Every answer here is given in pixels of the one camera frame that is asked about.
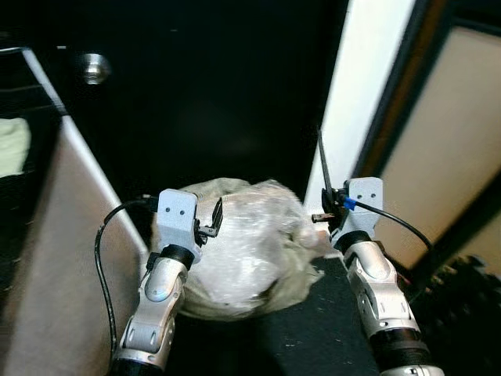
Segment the beige panel door dark frame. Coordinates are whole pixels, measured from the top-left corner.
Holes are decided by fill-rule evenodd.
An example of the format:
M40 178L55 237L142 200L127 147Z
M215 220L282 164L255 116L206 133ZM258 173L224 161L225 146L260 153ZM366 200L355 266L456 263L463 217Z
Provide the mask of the beige panel door dark frame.
M461 247L472 204L499 175L501 0L413 0L356 178L380 178L377 237L408 280Z

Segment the grey kitchen cabinet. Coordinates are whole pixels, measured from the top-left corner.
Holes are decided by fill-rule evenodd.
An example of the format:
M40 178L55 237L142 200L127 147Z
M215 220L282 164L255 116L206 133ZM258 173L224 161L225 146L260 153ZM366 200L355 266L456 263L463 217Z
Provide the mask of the grey kitchen cabinet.
M60 125L0 322L0 376L104 376L114 342L98 273L122 329L135 308L146 245L125 212L104 225L119 197L36 55L25 49L20 56Z

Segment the black floor mat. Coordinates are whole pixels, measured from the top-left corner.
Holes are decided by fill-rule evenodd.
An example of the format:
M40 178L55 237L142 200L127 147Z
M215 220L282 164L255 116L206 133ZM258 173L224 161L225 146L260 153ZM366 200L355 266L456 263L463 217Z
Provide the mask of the black floor mat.
M241 321L179 316L165 376L379 376L346 269L323 276L300 304Z

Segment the black bristly doormat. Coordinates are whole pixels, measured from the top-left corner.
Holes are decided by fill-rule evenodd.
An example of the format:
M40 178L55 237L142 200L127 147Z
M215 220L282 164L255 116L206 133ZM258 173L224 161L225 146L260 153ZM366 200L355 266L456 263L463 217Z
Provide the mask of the black bristly doormat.
M501 280L462 255L433 276L412 308L445 376L501 376Z

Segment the silver round door knob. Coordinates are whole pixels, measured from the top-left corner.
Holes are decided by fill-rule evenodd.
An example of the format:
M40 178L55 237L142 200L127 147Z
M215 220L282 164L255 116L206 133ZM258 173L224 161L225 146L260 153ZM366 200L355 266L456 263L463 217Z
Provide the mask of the silver round door knob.
M81 57L82 79L86 85L102 85L110 77L110 62L98 53L85 53Z

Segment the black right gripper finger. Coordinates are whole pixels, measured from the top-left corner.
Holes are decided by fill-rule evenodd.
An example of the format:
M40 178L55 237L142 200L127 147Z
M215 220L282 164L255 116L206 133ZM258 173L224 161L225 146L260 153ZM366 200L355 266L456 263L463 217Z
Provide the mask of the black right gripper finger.
M332 183L330 183L330 172L328 168L328 161L326 160L326 151L325 147L323 147L323 130L318 129L316 130L316 132L318 132L318 137L316 137L316 144L318 144L319 158L321 158L319 165L321 165L321 172L323 176L322 193L323 196L325 196L326 200L335 200Z

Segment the black door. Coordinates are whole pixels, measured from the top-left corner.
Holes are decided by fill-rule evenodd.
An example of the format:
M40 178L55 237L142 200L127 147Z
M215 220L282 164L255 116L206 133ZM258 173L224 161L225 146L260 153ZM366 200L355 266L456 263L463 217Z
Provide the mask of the black door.
M0 0L121 198L216 178L305 196L348 0ZM86 85L81 57L112 69Z

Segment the olive sack with bubble wrap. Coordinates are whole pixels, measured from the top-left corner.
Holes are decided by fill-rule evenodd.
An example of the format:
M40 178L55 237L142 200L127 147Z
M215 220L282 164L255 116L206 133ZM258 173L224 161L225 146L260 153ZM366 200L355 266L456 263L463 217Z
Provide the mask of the olive sack with bubble wrap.
M221 230L191 266L180 312L207 321L240 321L300 304L325 273L312 261L322 237L293 190L275 180L218 178L185 187L196 216L211 221L222 202Z

